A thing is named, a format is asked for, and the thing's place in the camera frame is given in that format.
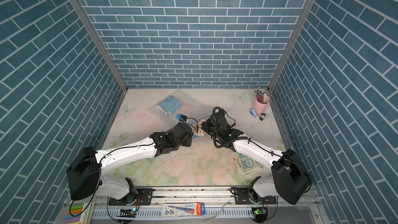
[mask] brick wall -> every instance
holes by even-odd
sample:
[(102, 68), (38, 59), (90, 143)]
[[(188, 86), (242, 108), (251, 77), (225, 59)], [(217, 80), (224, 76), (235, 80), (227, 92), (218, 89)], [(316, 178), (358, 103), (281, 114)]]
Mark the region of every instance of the brick wall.
[(81, 0), (133, 87), (267, 86), (305, 0)]
[(67, 0), (0, 0), (0, 71), (0, 223), (51, 223), (122, 92)]
[(275, 97), (331, 223), (397, 223), (398, 0), (316, 0)]

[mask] blue towel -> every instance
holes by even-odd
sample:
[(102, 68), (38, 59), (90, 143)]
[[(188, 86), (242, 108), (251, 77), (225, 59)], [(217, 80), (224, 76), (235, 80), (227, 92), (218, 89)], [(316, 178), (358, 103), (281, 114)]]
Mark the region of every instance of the blue towel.
[(166, 98), (164, 101), (157, 104), (156, 107), (164, 115), (172, 115), (181, 107), (181, 105), (182, 103), (179, 100), (177, 100), (173, 96), (170, 96)]

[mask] metal rail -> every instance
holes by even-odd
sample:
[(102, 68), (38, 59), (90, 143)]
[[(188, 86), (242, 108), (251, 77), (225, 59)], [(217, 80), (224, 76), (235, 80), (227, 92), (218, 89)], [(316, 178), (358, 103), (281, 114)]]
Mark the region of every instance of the metal rail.
[(122, 76), (120, 75), (119, 71), (117, 70), (114, 62), (112, 61), (111, 56), (109, 55), (105, 45), (103, 44), (101, 38), (99, 37), (93, 23), (91, 22), (90, 18), (88, 17), (86, 11), (83, 8), (82, 3), (80, 0), (69, 0), (70, 4), (72, 5), (73, 9), (75, 10), (77, 16), (82, 21), (84, 27), (86, 28), (88, 34), (93, 39), (94, 44), (98, 48), (99, 52), (102, 55), (102, 58), (105, 60), (109, 69), (111, 70), (113, 76), (116, 78), (117, 82), (119, 83), (120, 87), (123, 89), (123, 92), (127, 92), (126, 83), (123, 81)]
[(311, 8), (314, 5), (315, 0), (306, 0), (304, 6), (301, 10), (300, 16), (297, 19), (297, 23), (295, 28), (292, 31), (292, 35), (289, 39), (289, 42), (286, 44), (285, 50), (281, 56), (281, 59), (276, 67), (274, 76), (272, 77), (268, 90), (272, 91), (276, 85), (276, 82), (279, 79), (279, 76), (282, 73), (283, 67), (285, 66), (287, 59), (289, 58), (290, 53), (292, 52), (293, 46), (295, 45), (297, 38), (301, 32), (302, 27), (304, 26), (305, 21), (307, 20), (308, 15), (310, 14)]
[(285, 149), (294, 150), (293, 143), (290, 139), (289, 133), (287, 132), (286, 125), (282, 119), (282, 115), (281, 112), (279, 111), (278, 105), (276, 104), (275, 97), (272, 92), (268, 92), (267, 95), (269, 96), (269, 105), (271, 106), (271, 110), (274, 114), (275, 122), (281, 134), (281, 138), (283, 144), (285, 145)]
[(103, 136), (102, 136), (102, 139), (101, 139), (101, 141), (100, 141), (99, 144), (98, 144), (97, 150), (102, 149), (102, 146), (103, 146), (103, 144), (105, 143), (105, 140), (106, 140), (106, 138), (108, 137), (109, 132), (111, 131), (111, 128), (112, 128), (112, 126), (113, 126), (113, 122), (114, 122), (115, 119), (116, 119), (117, 113), (119, 112), (120, 107), (122, 107), (122, 103), (123, 103), (123, 100), (124, 100), (125, 97), (126, 97), (126, 92), (123, 92), (122, 97), (119, 99), (119, 102), (117, 103), (117, 106), (116, 106), (116, 108), (115, 108), (115, 111), (114, 111), (113, 114), (112, 114), (112, 118), (111, 118), (111, 120), (109, 121), (108, 126), (106, 127), (106, 130), (105, 130), (105, 132), (104, 132), (104, 134), (103, 134)]

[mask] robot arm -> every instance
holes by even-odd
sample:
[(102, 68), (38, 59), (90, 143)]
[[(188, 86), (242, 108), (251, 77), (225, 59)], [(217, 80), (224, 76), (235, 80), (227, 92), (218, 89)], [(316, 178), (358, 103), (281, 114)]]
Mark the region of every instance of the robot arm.
[(272, 172), (272, 177), (258, 177), (248, 186), (250, 199), (261, 202), (266, 196), (280, 195), (290, 204), (296, 204), (311, 186), (311, 178), (300, 157), (291, 149), (281, 152), (252, 140), (233, 129), (235, 123), (230, 126), (225, 115), (228, 116), (222, 108), (215, 107), (212, 115), (202, 124), (202, 130), (211, 135), (214, 145), (252, 157)]
[(67, 168), (70, 198), (81, 200), (96, 194), (135, 201), (137, 191), (131, 179), (120, 180), (106, 175), (111, 170), (143, 158), (156, 157), (191, 146), (193, 132), (185, 122), (178, 122), (166, 132), (154, 132), (141, 141), (125, 146), (94, 151), (92, 146), (82, 149)]

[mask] folded cloth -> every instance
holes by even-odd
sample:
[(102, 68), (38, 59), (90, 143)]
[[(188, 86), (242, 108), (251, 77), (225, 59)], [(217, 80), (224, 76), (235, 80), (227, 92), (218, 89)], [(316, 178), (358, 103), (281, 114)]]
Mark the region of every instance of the folded cloth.
[(172, 115), (181, 107), (181, 105), (182, 103), (179, 100), (173, 96), (169, 96), (164, 101), (157, 104), (156, 108), (159, 109), (164, 115)]
[(235, 152), (234, 157), (236, 158), (236, 167), (238, 171), (244, 176), (248, 176), (263, 169), (263, 166), (259, 162), (242, 153)]

